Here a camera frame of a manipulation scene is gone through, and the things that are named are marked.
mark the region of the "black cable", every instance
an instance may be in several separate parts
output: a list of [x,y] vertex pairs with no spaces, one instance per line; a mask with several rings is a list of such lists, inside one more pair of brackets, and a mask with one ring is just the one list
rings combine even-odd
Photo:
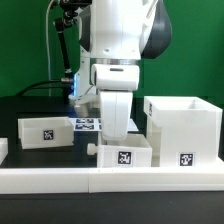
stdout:
[[61,83],[61,80],[50,80],[50,81],[43,81],[43,82],[34,83],[34,84],[26,87],[25,89],[21,90],[20,92],[18,92],[16,94],[16,96],[22,96],[25,92],[31,90],[33,87],[41,86],[41,85],[44,85],[44,84],[50,84],[50,83]]

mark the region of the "open white box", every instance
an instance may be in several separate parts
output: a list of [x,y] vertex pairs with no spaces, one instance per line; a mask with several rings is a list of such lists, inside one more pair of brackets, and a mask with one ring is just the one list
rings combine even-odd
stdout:
[[99,132],[98,146],[89,144],[88,152],[97,153],[98,168],[151,167],[152,148],[140,134],[128,134],[117,145],[107,145]]
[[18,120],[23,149],[73,145],[73,125],[68,117]]
[[145,97],[153,165],[209,166],[218,158],[222,110],[197,97]]

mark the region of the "green wall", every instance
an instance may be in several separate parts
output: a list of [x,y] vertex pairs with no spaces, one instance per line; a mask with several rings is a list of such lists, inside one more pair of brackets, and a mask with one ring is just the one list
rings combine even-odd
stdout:
[[[48,0],[0,2],[0,96],[47,79],[45,12]],[[224,1],[165,0],[173,27],[168,50],[142,60],[136,97],[199,96],[224,106]],[[60,16],[50,14],[50,21]],[[74,70],[79,65],[75,29],[66,32]],[[57,36],[50,26],[53,78],[63,76]]]

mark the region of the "white platform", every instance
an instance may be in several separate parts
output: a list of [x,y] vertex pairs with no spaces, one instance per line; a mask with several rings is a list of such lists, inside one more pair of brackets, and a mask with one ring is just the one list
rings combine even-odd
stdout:
[[0,194],[224,190],[224,163],[193,168],[1,169]]

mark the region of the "cable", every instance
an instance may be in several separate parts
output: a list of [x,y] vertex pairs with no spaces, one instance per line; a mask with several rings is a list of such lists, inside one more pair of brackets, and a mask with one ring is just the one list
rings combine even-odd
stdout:
[[47,61],[48,61],[48,80],[52,80],[51,77],[51,55],[50,55],[50,46],[49,46],[49,13],[51,10],[51,6],[54,3],[54,0],[48,5],[47,12],[46,12],[46,47],[47,47]]
[[51,84],[51,83],[61,83],[61,80],[50,80],[50,81],[43,81],[43,82],[38,82],[38,83],[35,83],[35,84],[32,84],[28,87],[26,87],[25,89],[21,90],[20,92],[18,92],[16,94],[16,96],[22,96],[25,92],[33,89],[33,87],[37,87],[37,86],[41,86],[41,85],[44,85],[44,84]]

